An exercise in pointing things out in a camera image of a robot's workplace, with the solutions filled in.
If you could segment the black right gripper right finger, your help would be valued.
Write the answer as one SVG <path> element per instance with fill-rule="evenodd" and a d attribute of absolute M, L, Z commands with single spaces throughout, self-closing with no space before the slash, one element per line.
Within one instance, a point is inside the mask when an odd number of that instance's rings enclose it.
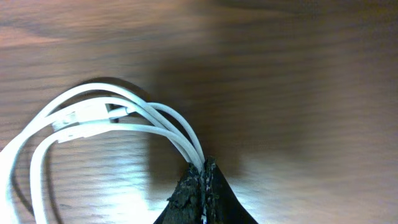
<path fill-rule="evenodd" d="M 205 209 L 209 224 L 257 224 L 242 206 L 213 157 L 205 162 Z"/>

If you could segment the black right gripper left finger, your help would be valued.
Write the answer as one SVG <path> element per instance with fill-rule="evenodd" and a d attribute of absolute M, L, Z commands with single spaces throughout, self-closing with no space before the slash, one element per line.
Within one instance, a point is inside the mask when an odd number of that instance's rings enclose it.
<path fill-rule="evenodd" d="M 203 205 L 201 175 L 197 168 L 189 163 L 168 204 L 155 220 L 154 224 L 202 224 Z"/>

